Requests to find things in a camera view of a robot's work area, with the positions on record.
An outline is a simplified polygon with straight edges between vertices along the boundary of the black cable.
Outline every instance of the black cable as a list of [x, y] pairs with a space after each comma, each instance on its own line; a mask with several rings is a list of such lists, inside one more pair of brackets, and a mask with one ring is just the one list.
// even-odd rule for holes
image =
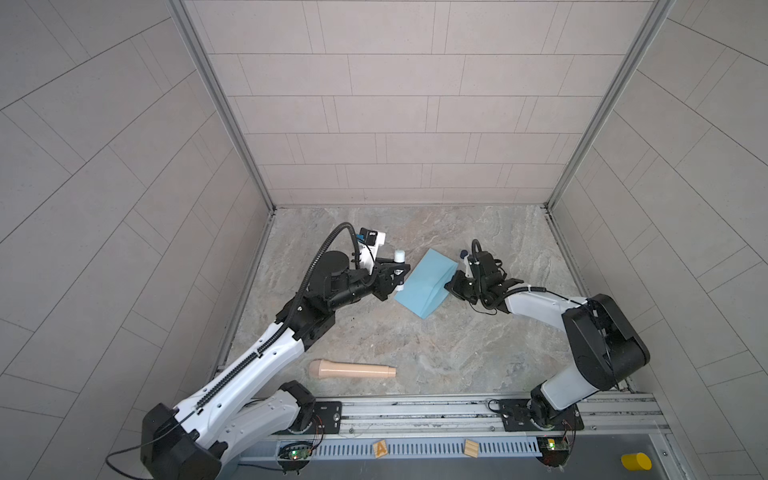
[[493, 313], [488, 313], [488, 312], [481, 312], [480, 310], [477, 310], [477, 309], [475, 308], [475, 306], [473, 306], [471, 303], [469, 303], [469, 306], [470, 306], [470, 308], [472, 308], [472, 309], [473, 309], [475, 312], [477, 312], [477, 313], [482, 313], [483, 315], [490, 315], [490, 316], [494, 316], [496, 313], [498, 313], [498, 310], [497, 310], [497, 309], [493, 309]]
[[282, 472], [282, 468], [269, 468], [269, 467], [263, 467], [261, 465], [253, 465], [250, 463], [238, 463], [237, 464], [240, 467], [254, 467], [254, 468], [261, 468], [262, 470], [269, 470], [270, 472]]
[[167, 432], [165, 432], [163, 435], [160, 435], [160, 436], [159, 436], [159, 437], [157, 437], [156, 439], [152, 439], [152, 440], [150, 440], [150, 441], [149, 441], [149, 442], [147, 442], [147, 443], [142, 443], [141, 445], [136, 445], [135, 447], [130, 447], [129, 449], [117, 450], [116, 452], [112, 452], [112, 453], [108, 454], [106, 457], [104, 457], [104, 463], [106, 463], [106, 464], [107, 464], [107, 467], [111, 468], [112, 470], [115, 470], [117, 473], [119, 473], [120, 475], [123, 475], [123, 476], [124, 476], [124, 477], [126, 477], [126, 478], [132, 478], [132, 480], [152, 480], [152, 478], [134, 477], [133, 475], [129, 475], [128, 473], [125, 473], [125, 472], [123, 472], [123, 471], [122, 471], [122, 470], [120, 470], [118, 467], [116, 467], [116, 466], [112, 465], [112, 464], [109, 462], [109, 458], [110, 458], [111, 456], [113, 456], [113, 455], [119, 455], [119, 454], [121, 454], [121, 453], [130, 452], [131, 450], [141, 449], [141, 448], [143, 448], [143, 447], [145, 447], [145, 446], [147, 446], [147, 445], [151, 445], [151, 444], [155, 443], [157, 440], [160, 440], [160, 439], [162, 439], [164, 436], [166, 436], [166, 435], [168, 435], [169, 433], [171, 433], [172, 431], [174, 431], [174, 430], [176, 429], [176, 427], [178, 427], [179, 425], [181, 425], [182, 423], [184, 423], [184, 422], [185, 422], [185, 421], [186, 421], [188, 418], [190, 418], [190, 417], [192, 416], [192, 414], [193, 414], [193, 413], [195, 413], [195, 412], [196, 412], [196, 410], [192, 410], [192, 412], [190, 412], [190, 414], [189, 414], [189, 415], [185, 416], [185, 417], [184, 417], [184, 419], [183, 419], [183, 420], [181, 420], [181, 422], [178, 422], [176, 425], [174, 425], [174, 426], [172, 426], [171, 428], [169, 428]]
[[211, 401], [211, 399], [216, 396], [216, 394], [227, 384], [229, 383], [235, 376], [237, 376], [238, 373], [242, 372], [245, 367], [247, 367], [249, 364], [252, 363], [255, 359], [261, 358], [263, 353], [266, 351], [266, 349], [270, 348], [276, 341], [279, 339], [285, 332], [288, 330], [288, 325], [290, 324], [290, 321], [293, 319], [293, 315], [296, 313], [296, 311], [299, 309], [299, 305], [301, 304], [301, 300], [304, 298], [304, 294], [306, 293], [306, 289], [310, 284], [310, 278], [312, 277], [312, 273], [315, 271], [315, 266], [317, 265], [317, 262], [320, 260], [320, 257], [328, 250], [328, 247], [330, 247], [331, 243], [336, 239], [336, 237], [341, 233], [342, 230], [347, 229], [349, 230], [349, 235], [352, 238], [352, 244], [355, 247], [354, 253], [353, 253], [353, 261], [355, 264], [355, 268], [360, 268], [360, 247], [357, 242], [357, 236], [355, 235], [355, 227], [352, 226], [350, 222], [342, 222], [336, 225], [336, 228], [333, 229], [331, 233], [329, 233], [328, 237], [326, 237], [325, 241], [323, 241], [323, 244], [320, 246], [320, 248], [317, 250], [317, 253], [315, 253], [315, 257], [312, 258], [312, 263], [310, 263], [310, 267], [306, 269], [306, 273], [304, 274], [304, 278], [301, 281], [301, 285], [299, 286], [299, 290], [296, 292], [296, 295], [293, 297], [293, 302], [291, 303], [290, 309], [288, 310], [288, 316], [283, 321], [283, 324], [280, 325], [280, 328], [277, 329], [277, 331], [264, 343], [262, 343], [255, 352], [251, 352], [245, 359], [243, 359], [242, 362], [235, 365], [232, 370], [230, 370], [229, 373], [227, 373], [219, 382], [217, 382], [216, 385], [212, 386], [208, 392], [206, 392], [205, 395], [200, 399], [199, 402], [195, 405], [195, 409], [202, 408], [205, 406], [208, 402]]

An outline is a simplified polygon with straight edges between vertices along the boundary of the marble floor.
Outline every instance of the marble floor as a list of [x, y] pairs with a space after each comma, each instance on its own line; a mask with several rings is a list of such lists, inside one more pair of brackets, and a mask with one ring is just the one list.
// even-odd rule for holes
[[[379, 254], [406, 251], [413, 267], [428, 248], [458, 261], [473, 238], [503, 260], [511, 276], [577, 295], [538, 206], [359, 207], [281, 209], [266, 244], [229, 361], [241, 355], [275, 319], [296, 289], [328, 233], [349, 221], [386, 232]], [[351, 251], [341, 234], [330, 250]], [[315, 396], [528, 391], [571, 358], [565, 334], [537, 320], [475, 313], [449, 296], [422, 320], [392, 297], [368, 296], [336, 312], [336, 325], [302, 357], [278, 373], [261, 394], [269, 396], [291, 379]], [[314, 379], [313, 359], [397, 367], [394, 379]]]

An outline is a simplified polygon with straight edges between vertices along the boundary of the wooden block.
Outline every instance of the wooden block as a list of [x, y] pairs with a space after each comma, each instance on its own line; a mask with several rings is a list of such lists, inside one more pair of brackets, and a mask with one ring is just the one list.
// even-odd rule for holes
[[480, 444], [477, 442], [473, 442], [472, 440], [465, 440], [464, 455], [478, 458], [478, 455], [480, 455]]
[[381, 458], [384, 455], [388, 454], [389, 450], [386, 449], [386, 440], [381, 440], [380, 442], [374, 443], [373, 451], [376, 454], [377, 458]]

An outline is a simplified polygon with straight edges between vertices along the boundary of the wall tile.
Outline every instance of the wall tile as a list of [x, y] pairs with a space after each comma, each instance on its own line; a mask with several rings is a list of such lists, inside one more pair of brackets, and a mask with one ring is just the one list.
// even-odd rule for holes
[[423, 132], [427, 97], [336, 97], [336, 115], [342, 132]]
[[649, 148], [645, 155], [640, 159], [639, 162], [637, 162], [637, 165], [634, 166], [632, 171], [627, 175], [627, 178], [624, 179], [622, 182], [624, 186], [632, 190], [632, 187], [634, 187], [637, 184], [637, 181], [640, 180], [640, 178], [645, 175], [645, 172], [650, 168], [650, 166], [653, 164], [653, 162], [656, 161], [657, 158], [661, 158], [659, 154], [656, 153], [656, 151], [653, 148]]
[[70, 177], [59, 163], [0, 114], [0, 239]]
[[132, 121], [109, 145], [149, 187], [204, 122], [205, 115], [192, 89], [183, 82]]
[[120, 225], [7, 372], [79, 392], [159, 261], [156, 251]]
[[67, 52], [26, 2], [3, 5], [0, 31], [2, 107], [74, 67]]
[[662, 158], [648, 168], [632, 195], [694, 276], [746, 245]]
[[431, 2], [319, 2], [328, 53], [430, 53]]
[[253, 95], [349, 95], [346, 55], [239, 55]]
[[70, 174], [78, 171], [85, 164], [80, 155], [75, 153], [67, 142], [62, 140], [23, 100], [10, 104], [2, 113]]
[[333, 165], [266, 165], [273, 188], [339, 188]]
[[464, 55], [350, 55], [355, 95], [458, 95]]
[[563, 33], [565, 22], [568, 20], [568, 15], [571, 13], [572, 5], [573, 2], [558, 2], [552, 22], [549, 24], [547, 39], [544, 42], [544, 47], [541, 49], [542, 54], [553, 54], [554, 50], [558, 47], [558, 42]]
[[250, 180], [240, 155], [233, 149], [200, 194], [200, 205], [214, 223], [221, 227], [227, 213], [240, 192]]
[[699, 276], [697, 280], [705, 291], [711, 292], [762, 261], [757, 253], [747, 246], [712, 267], [711, 270]]
[[767, 63], [768, 39], [762, 35], [768, 27], [766, 18], [768, 5], [760, 0], [713, 0], [703, 6], [692, 26], [707, 37]]
[[94, 478], [159, 350], [119, 330], [30, 478]]
[[514, 164], [507, 187], [552, 188], [562, 171], [562, 165]]
[[75, 64], [79, 65], [91, 57], [48, 0], [27, 0], [27, 5], [35, 11], [35, 15], [45, 24]]
[[374, 134], [301, 134], [299, 145], [307, 164], [374, 164]]
[[89, 160], [160, 96], [136, 48], [125, 42], [32, 92], [25, 101]]
[[157, 59], [152, 54], [152, 50], [150, 50], [149, 45], [147, 45], [144, 36], [136, 35], [130, 39], [130, 42], [133, 44], [134, 48], [136, 48], [136, 51], [139, 52], [141, 60], [144, 61], [147, 70], [149, 70], [152, 78], [157, 82], [157, 86], [160, 87], [163, 93], [169, 91], [173, 85], [170, 84], [168, 77], [165, 76], [163, 68], [157, 63]]
[[367, 204], [440, 204], [442, 188], [366, 188]]
[[205, 121], [199, 130], [200, 136], [211, 155], [214, 156], [216, 165], [221, 165], [224, 158], [232, 151], [232, 140], [221, 122], [218, 112]]
[[694, 366], [746, 349], [663, 237], [650, 242], [632, 265]]
[[320, 97], [237, 97], [237, 105], [251, 134], [328, 131]]
[[0, 408], [0, 465], [7, 478], [27, 478], [61, 419]]
[[453, 2], [445, 53], [540, 53], [554, 3]]
[[661, 316], [661, 311], [659, 310], [659, 307], [652, 306], [647, 311], [641, 313], [637, 318], [632, 319], [632, 326], [638, 331], [642, 332], [646, 328], [655, 325], [657, 322], [660, 322], [662, 319], [664, 319]]
[[111, 150], [88, 162], [0, 244], [0, 317], [40, 326], [143, 192]]
[[667, 20], [639, 70], [684, 101], [724, 49], [716, 41]]
[[306, 30], [310, 35], [312, 53], [325, 53], [326, 41], [323, 38], [323, 25], [320, 23], [320, 12], [317, 2], [302, 2], [306, 17]]
[[616, 103], [616, 112], [673, 167], [710, 127], [641, 73], [632, 76]]
[[216, 290], [221, 291], [224, 285], [227, 272], [247, 227], [247, 223], [243, 222], [237, 211], [230, 210], [200, 269], [200, 275]]
[[622, 58], [623, 55], [574, 55], [558, 95], [604, 95]]
[[675, 340], [667, 322], [661, 321], [646, 329], [643, 341], [653, 352], [650, 366], [696, 453], [741, 448], [739, 439]]
[[77, 393], [42, 383], [0, 376], [0, 407], [63, 418], [77, 397]]
[[656, 225], [648, 225], [648, 228], [643, 230], [643, 233], [638, 235], [637, 238], [624, 249], [624, 255], [626, 255], [629, 260], [632, 260], [638, 253], [643, 251], [650, 242], [656, 240], [656, 237], [659, 235], [661, 235], [661, 232], [656, 228]]
[[196, 216], [182, 223], [133, 310], [170, 331], [214, 238]]
[[587, 246], [611, 288], [614, 300], [627, 318], [635, 318], [654, 305], [654, 300], [651, 299], [607, 225], [598, 228], [587, 242]]
[[184, 80], [195, 69], [187, 47], [172, 19], [161, 22], [141, 34], [171, 85]]
[[763, 162], [768, 140], [768, 65], [740, 56], [717, 82], [697, 111]]
[[154, 248], [156, 252], [160, 255], [165, 253], [165, 250], [168, 248], [168, 242], [141, 215], [137, 214], [136, 210], [131, 210], [125, 217], [124, 222], [139, 237], [149, 243], [150, 247]]
[[216, 77], [221, 83], [224, 94], [229, 96], [252, 95], [248, 80], [240, 63], [240, 56], [235, 54], [208, 55], [214, 66]]
[[[259, 246], [259, 242], [261, 240], [261, 234], [264, 231], [264, 227], [266, 226], [267, 220], [269, 219], [269, 212], [266, 209], [266, 205], [260, 199], [260, 197], [258, 197], [257, 199], [258, 199], [258, 202], [257, 202], [256, 213], [253, 215], [253, 217], [251, 217], [250, 222], [248, 223], [248, 228], [245, 231], [245, 235], [243, 236], [243, 241], [240, 242], [240, 246], [237, 248], [237, 253], [235, 254], [235, 260], [232, 261], [232, 267], [230, 268], [230, 271], [227, 273], [227, 279], [233, 284], [233, 287], [236, 290], [240, 290], [243, 288], [243, 284], [245, 283], [245, 280], [246, 280], [246, 275], [248, 274], [248, 270], [251, 267], [253, 255], [255, 254], [256, 249]], [[276, 198], [276, 196], [273, 197], [273, 201], [275, 203], [277, 203], [278, 200], [279, 199]], [[207, 290], [201, 289], [200, 291], [207, 294]]]
[[224, 288], [221, 290], [214, 311], [210, 314], [203, 335], [200, 336], [200, 342], [184, 375], [180, 390], [196, 392], [210, 380], [216, 367], [222, 336], [232, 320], [232, 312], [237, 306], [239, 295], [239, 288], [230, 281], [224, 282]]
[[622, 249], [650, 225], [643, 209], [607, 165], [600, 167], [585, 190]]
[[213, 309], [214, 303], [192, 287], [174, 328], [136, 398], [134, 408], [149, 411], [159, 402], [167, 406], [175, 405], [174, 396]]
[[515, 202], [517, 188], [445, 188], [444, 204], [511, 204]]
[[627, 179], [648, 148], [650, 145], [615, 111], [611, 112], [594, 141], [594, 149], [621, 181]]
[[699, 455], [704, 468], [710, 475], [752, 475], [757, 468], [744, 450]]
[[302, 2], [194, 4], [214, 53], [312, 53]]
[[0, 320], [0, 369], [5, 370], [31, 336], [31, 330]]
[[[699, 376], [704, 381], [704, 385], [712, 386], [717, 383], [727, 382], [728, 380], [737, 379], [762, 370], [760, 364], [755, 360], [755, 357], [753, 357], [751, 353], [742, 352], [703, 366], [698, 369], [698, 372]], [[736, 388], [734, 390], [738, 392], [738, 395], [744, 395], [745, 393], [743, 389]], [[716, 401], [718, 400], [718, 397], [722, 395], [722, 391], [719, 389], [712, 389], [711, 392]], [[731, 403], [732, 401], [732, 399], [728, 398], [725, 403]], [[724, 412], [727, 412], [731, 406], [720, 407], [723, 408]]]
[[539, 97], [526, 131], [580, 134], [598, 103], [598, 97]]
[[437, 131], [514, 132], [523, 97], [441, 97]]
[[501, 165], [432, 165], [432, 182], [430, 187], [488, 187], [501, 173]]
[[678, 165], [677, 171], [763, 258], [768, 210], [768, 167], [713, 128]]
[[515, 125], [515, 131], [522, 133], [528, 129], [528, 123], [531, 121], [531, 115], [533, 115], [533, 109], [536, 108], [536, 102], [538, 97], [526, 97], [522, 110], [520, 110], [520, 117], [518, 123]]
[[649, 7], [647, 2], [574, 2], [555, 53], [623, 55]]
[[212, 173], [188, 141], [134, 209], [168, 242], [181, 227]]
[[463, 164], [469, 134], [387, 134], [388, 164]]
[[293, 164], [293, 154], [285, 134], [245, 134], [253, 160], [258, 165]]
[[568, 55], [467, 55], [462, 95], [557, 95]]
[[598, 217], [598, 209], [592, 204], [587, 192], [578, 182], [571, 182], [563, 192], [563, 202], [568, 207], [568, 212], [576, 223], [579, 232], [583, 233], [587, 227]]
[[356, 188], [418, 188], [422, 184], [422, 166], [399, 165], [347, 165], [349, 185]]
[[765, 297], [763, 282], [766, 280], [768, 265], [758, 263], [710, 292], [710, 298], [763, 369], [768, 366], [768, 347], [763, 341], [768, 335], [768, 326], [763, 321], [761, 306], [761, 300]]
[[574, 262], [579, 269], [581, 269], [582, 275], [584, 275], [585, 267], [592, 261], [592, 255], [589, 253], [587, 243], [584, 242], [584, 238], [581, 237], [576, 223], [571, 217], [571, 213], [568, 212], [568, 208], [565, 206], [564, 201], [558, 202], [552, 211], [552, 216], [560, 227], [560, 231], [565, 237], [565, 241], [568, 245], [568, 249], [571, 251]]
[[200, 108], [203, 109], [206, 117], [213, 115], [216, 112], [214, 101], [210, 97], [210, 93], [203, 84], [203, 79], [200, 77], [200, 72], [196, 71], [187, 77], [187, 83], [194, 93], [194, 97], [197, 99], [197, 103], [200, 104]]
[[296, 205], [362, 205], [366, 202], [362, 188], [326, 188], [291, 190]]
[[163, 348], [165, 339], [168, 338], [168, 332], [161, 329], [159, 326], [145, 319], [133, 310], [129, 312], [128, 316], [123, 322], [123, 328], [127, 331], [138, 335], [141, 338], [147, 340], [153, 345], [157, 345]]
[[451, 13], [449, 2], [435, 2], [435, 20], [432, 23], [432, 53], [445, 53], [445, 41], [448, 34], [448, 19]]
[[168, 18], [165, 5], [150, 0], [51, 0], [74, 36], [94, 56]]

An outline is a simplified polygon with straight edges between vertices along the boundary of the blue cloth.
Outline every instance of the blue cloth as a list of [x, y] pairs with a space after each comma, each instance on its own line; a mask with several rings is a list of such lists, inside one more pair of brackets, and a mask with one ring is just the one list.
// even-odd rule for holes
[[395, 300], [425, 319], [448, 296], [445, 284], [451, 280], [458, 263], [429, 249], [403, 284]]

